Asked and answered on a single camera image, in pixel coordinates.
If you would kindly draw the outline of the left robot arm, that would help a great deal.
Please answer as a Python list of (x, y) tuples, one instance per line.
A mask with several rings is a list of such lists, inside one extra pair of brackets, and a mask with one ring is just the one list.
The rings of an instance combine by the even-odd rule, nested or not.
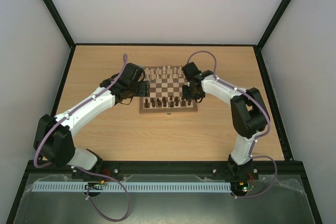
[(44, 115), (40, 118), (34, 140), (34, 165), (38, 157), (44, 157), (57, 168), (66, 165), (91, 170), (99, 157), (92, 151), (76, 148), (73, 138), (91, 120), (103, 111), (112, 108), (125, 99), (149, 96), (149, 81), (145, 71), (138, 65), (126, 63), (121, 72), (103, 80), (92, 94), (73, 108), (55, 116)]

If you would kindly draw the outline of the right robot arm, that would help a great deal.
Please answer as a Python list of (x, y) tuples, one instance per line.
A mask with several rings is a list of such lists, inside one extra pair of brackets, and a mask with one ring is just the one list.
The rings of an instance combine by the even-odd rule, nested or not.
[(210, 70), (201, 72), (194, 62), (182, 67), (187, 85), (183, 85), (183, 98), (201, 102), (207, 94), (213, 95), (230, 106), (233, 127), (237, 132), (236, 143), (229, 156), (229, 172), (239, 178), (247, 172), (252, 149), (266, 125), (270, 122), (264, 100), (257, 88), (242, 89), (219, 77)]

